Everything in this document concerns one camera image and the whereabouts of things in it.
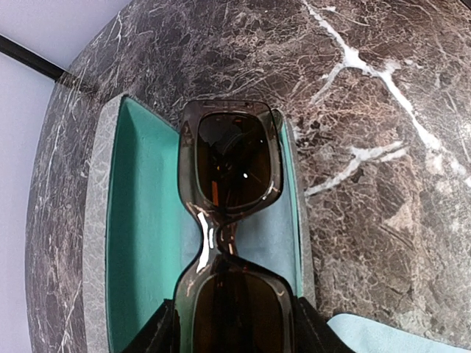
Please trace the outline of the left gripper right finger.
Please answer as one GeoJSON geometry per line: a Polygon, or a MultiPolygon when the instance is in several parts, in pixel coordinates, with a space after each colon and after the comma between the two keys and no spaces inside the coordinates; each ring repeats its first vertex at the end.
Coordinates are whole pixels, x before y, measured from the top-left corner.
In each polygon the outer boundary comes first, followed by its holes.
{"type": "Polygon", "coordinates": [[[296,297],[295,329],[297,352],[353,353],[340,337],[327,325],[305,297],[296,297]]]}

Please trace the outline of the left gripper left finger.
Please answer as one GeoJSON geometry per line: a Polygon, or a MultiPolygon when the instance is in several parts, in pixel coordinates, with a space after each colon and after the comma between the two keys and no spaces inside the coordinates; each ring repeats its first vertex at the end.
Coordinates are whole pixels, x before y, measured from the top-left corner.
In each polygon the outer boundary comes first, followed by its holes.
{"type": "Polygon", "coordinates": [[[173,301],[165,299],[123,353],[168,353],[171,351],[173,301]]]}

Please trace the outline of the blue cleaning cloth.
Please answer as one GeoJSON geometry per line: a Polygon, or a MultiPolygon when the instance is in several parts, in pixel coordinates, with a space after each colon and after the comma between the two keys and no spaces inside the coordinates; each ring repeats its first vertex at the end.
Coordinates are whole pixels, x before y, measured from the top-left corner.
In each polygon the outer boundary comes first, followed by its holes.
{"type": "Polygon", "coordinates": [[[327,325],[354,352],[470,352],[353,314],[335,315],[327,325]]]}
{"type": "Polygon", "coordinates": [[[283,130],[270,116],[212,113],[181,124],[175,230],[180,270],[196,259],[205,240],[198,215],[216,219],[210,246],[284,277],[300,279],[300,226],[292,167],[283,130]]]}

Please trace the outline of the light grey glasses case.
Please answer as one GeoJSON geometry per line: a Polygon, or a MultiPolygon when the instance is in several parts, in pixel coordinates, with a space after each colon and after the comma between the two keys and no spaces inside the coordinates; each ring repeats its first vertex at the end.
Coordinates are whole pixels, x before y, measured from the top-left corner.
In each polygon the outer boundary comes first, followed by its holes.
{"type": "MultiPolygon", "coordinates": [[[[283,130],[300,226],[296,296],[314,302],[314,269],[305,200],[290,121],[283,130]]],[[[183,270],[175,261],[180,220],[179,134],[137,99],[121,94],[100,112],[89,170],[82,246],[88,352],[120,352],[165,299],[183,270]]]]}

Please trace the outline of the brown sunglasses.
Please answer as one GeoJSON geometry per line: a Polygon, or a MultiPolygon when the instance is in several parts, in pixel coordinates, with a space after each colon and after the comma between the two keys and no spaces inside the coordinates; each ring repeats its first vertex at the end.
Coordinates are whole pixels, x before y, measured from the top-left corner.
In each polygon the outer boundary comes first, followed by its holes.
{"type": "Polygon", "coordinates": [[[202,241],[174,289],[173,352],[294,352],[294,294],[238,255],[238,222],[275,203],[283,161],[260,101],[192,100],[180,127],[178,191],[202,241]]]}

